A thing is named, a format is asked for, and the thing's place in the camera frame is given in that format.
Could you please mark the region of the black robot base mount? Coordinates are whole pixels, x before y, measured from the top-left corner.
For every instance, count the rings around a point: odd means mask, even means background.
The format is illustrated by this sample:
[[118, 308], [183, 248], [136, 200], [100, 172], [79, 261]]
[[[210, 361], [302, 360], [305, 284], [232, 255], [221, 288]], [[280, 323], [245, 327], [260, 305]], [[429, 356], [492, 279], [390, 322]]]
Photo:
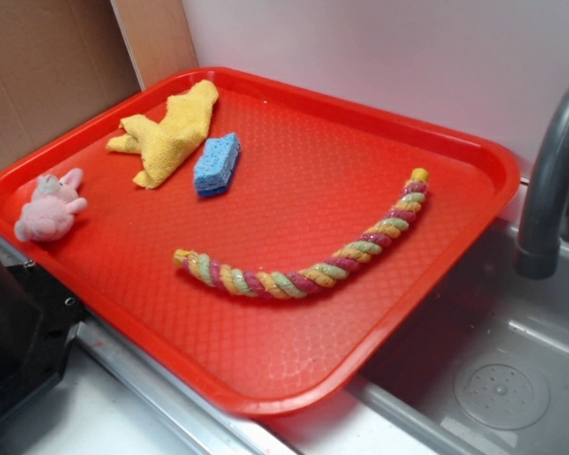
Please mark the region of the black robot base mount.
[[82, 310], [41, 266], [0, 261], [0, 426], [62, 380]]

